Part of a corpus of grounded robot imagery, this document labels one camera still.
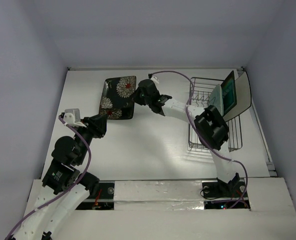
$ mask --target gray wall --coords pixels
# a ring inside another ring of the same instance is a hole
[[[273,161],[296,207],[296,0],[282,5],[246,69]]]
[[[66,67],[28,0],[0,0],[0,239],[39,177]]]
[[[239,67],[282,0],[34,2],[70,67]]]

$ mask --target wire dish rack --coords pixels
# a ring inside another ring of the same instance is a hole
[[[221,84],[223,80],[203,77],[193,77],[192,82],[194,83],[194,94],[191,99],[191,105],[206,108],[209,104],[209,97],[217,84]],[[190,95],[192,94],[192,85],[190,85]],[[227,122],[229,126],[229,151],[235,151],[243,146],[242,142],[242,131],[241,131],[241,119],[240,116],[229,120]],[[189,124],[189,135],[188,135],[189,147],[192,149],[207,150],[207,148],[200,142],[197,134]]]

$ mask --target black floral plate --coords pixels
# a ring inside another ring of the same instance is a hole
[[[99,114],[108,115],[108,119],[132,119],[134,102],[131,95],[136,90],[136,76],[109,78],[104,81]]]

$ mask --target wall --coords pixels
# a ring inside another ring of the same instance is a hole
[[[28,0],[0,0],[0,239],[22,217],[47,153],[65,64]]]
[[[282,0],[34,2],[70,67],[239,67]]]
[[[246,69],[273,162],[296,207],[296,0],[282,5]]]

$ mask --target flower pattern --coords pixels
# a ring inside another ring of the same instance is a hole
[[[103,109],[111,109],[113,107],[111,100],[105,96],[102,97],[100,105]]]
[[[135,91],[136,79],[131,76],[124,76],[120,78],[117,84],[117,92],[120,97],[128,98]]]
[[[110,109],[102,109],[99,113],[100,115],[108,115],[108,119],[119,119],[122,116],[122,111],[121,109],[116,109],[116,108],[110,108]]]

